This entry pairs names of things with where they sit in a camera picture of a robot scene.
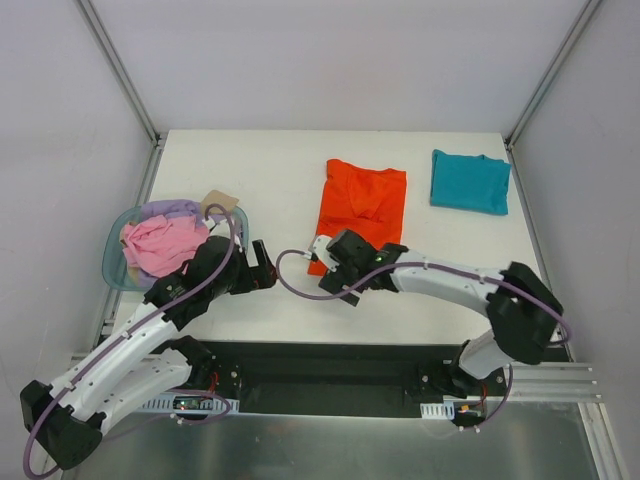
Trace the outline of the orange t shirt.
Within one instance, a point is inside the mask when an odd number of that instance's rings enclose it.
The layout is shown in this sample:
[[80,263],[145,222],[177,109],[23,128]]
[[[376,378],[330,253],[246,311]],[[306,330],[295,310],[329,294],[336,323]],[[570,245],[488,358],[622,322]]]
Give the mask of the orange t shirt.
[[316,235],[334,237],[349,229],[379,249],[402,238],[407,174],[372,170],[340,159],[326,164]]

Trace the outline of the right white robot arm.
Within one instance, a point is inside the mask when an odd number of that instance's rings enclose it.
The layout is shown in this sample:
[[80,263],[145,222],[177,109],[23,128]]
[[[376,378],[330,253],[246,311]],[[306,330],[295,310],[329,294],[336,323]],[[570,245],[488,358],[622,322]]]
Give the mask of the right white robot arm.
[[485,317],[489,330],[465,341],[450,364],[428,375],[434,389],[458,398],[473,394],[513,362],[539,364],[561,324],[562,305],[519,262],[505,269],[441,263],[400,244],[376,248],[351,230],[318,236],[311,257],[327,269],[320,288],[352,306],[364,291],[384,290],[427,295]]

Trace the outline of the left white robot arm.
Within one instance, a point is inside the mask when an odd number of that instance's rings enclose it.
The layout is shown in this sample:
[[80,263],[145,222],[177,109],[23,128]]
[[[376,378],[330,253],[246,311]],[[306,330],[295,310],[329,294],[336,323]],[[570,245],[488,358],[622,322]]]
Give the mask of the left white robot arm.
[[257,259],[233,240],[214,235],[145,293],[130,318],[65,374],[31,381],[20,393],[27,445],[39,445],[55,467],[70,470],[86,460],[107,433],[156,395],[181,388],[195,395],[213,386],[212,353],[182,330],[222,295],[275,285],[266,247],[255,240]]

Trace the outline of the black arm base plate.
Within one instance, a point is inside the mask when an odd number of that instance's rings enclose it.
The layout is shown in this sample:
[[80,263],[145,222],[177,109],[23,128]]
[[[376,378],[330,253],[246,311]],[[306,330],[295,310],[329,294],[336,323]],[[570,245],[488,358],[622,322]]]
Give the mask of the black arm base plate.
[[206,341],[218,395],[243,413],[417,418],[449,397],[451,345]]

